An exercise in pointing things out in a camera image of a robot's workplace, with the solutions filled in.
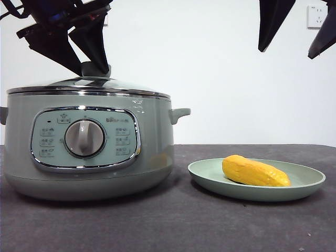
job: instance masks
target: dark gray table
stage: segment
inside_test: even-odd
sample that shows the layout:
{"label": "dark gray table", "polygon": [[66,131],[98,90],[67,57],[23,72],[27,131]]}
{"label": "dark gray table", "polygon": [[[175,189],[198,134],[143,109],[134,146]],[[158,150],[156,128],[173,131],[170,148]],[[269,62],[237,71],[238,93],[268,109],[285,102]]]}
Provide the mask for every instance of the dark gray table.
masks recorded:
{"label": "dark gray table", "polygon": [[[307,165],[327,180],[315,194],[286,203],[232,199],[192,181],[189,163],[235,153]],[[336,148],[177,145],[175,159],[159,186],[98,202],[33,199],[1,176],[1,251],[336,251]]]}

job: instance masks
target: yellow corn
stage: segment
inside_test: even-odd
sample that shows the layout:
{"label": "yellow corn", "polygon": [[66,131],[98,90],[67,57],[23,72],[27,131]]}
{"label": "yellow corn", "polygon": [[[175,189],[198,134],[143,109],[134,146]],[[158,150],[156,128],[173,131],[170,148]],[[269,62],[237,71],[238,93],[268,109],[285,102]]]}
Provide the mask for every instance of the yellow corn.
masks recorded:
{"label": "yellow corn", "polygon": [[285,172],[243,156],[231,155],[223,159],[222,169],[226,177],[235,182],[260,186],[290,186]]}

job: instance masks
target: wall socket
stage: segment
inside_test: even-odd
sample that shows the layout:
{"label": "wall socket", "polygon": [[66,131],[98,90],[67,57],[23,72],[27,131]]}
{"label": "wall socket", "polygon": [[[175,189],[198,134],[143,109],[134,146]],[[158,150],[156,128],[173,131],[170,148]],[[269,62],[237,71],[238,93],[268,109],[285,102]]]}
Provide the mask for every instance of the wall socket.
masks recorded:
{"label": "wall socket", "polygon": [[320,28],[328,14],[327,5],[308,5],[308,28]]}

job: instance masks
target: control knob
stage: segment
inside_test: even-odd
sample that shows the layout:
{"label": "control knob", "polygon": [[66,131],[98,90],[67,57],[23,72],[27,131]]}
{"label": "control knob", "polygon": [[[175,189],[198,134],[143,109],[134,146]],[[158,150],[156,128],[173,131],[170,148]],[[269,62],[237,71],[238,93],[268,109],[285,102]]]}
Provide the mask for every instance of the control knob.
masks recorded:
{"label": "control knob", "polygon": [[65,144],[76,156],[92,156],[102,148],[104,132],[101,126],[92,120],[79,120],[67,129]]}

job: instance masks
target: chrome trim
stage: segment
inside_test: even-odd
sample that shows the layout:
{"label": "chrome trim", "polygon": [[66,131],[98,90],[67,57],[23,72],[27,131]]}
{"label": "chrome trim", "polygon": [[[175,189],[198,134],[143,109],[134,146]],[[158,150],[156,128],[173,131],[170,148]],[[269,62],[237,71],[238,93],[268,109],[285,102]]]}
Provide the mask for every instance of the chrome trim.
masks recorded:
{"label": "chrome trim", "polygon": [[113,96],[113,97],[131,97],[131,98],[149,98],[157,100],[171,101],[170,96],[161,97],[154,95],[141,95],[129,93],[113,93],[113,92],[87,92],[87,91],[48,91],[48,92],[24,92],[24,93],[9,93],[10,96]]}
{"label": "chrome trim", "polygon": [[27,92],[96,92],[96,93],[123,93],[123,94],[138,94],[142,96],[156,96],[170,99],[170,96],[165,93],[154,91],[138,90],[138,89],[123,89],[123,88],[104,88],[104,87],[87,87],[87,86],[32,86],[11,88],[7,90],[7,94],[27,93]]}
{"label": "chrome trim", "polygon": [[[127,158],[124,161],[121,161],[119,163],[114,164],[108,164],[108,165],[95,165],[95,166],[55,166],[43,163],[40,161],[33,152],[33,133],[34,133],[34,127],[37,118],[45,112],[49,111],[64,111],[64,110],[98,110],[98,111],[115,111],[115,112],[122,112],[126,113],[133,119],[134,122],[134,129],[135,129],[135,139],[136,139],[136,148],[133,154]],[[95,173],[95,172],[104,172],[104,171],[111,171],[116,169],[121,169],[127,166],[130,166],[132,163],[134,163],[135,159],[141,152],[141,138],[140,138],[140,130],[139,130],[139,123],[138,120],[133,112],[127,109],[114,109],[114,108],[108,108],[108,107],[86,107],[83,105],[80,106],[73,106],[73,107],[55,107],[55,108],[47,108],[44,110],[41,110],[39,113],[36,114],[34,118],[33,128],[31,130],[31,137],[30,137],[30,154],[32,155],[33,160],[37,163],[37,167],[43,171],[47,172],[55,172],[55,173]]]}

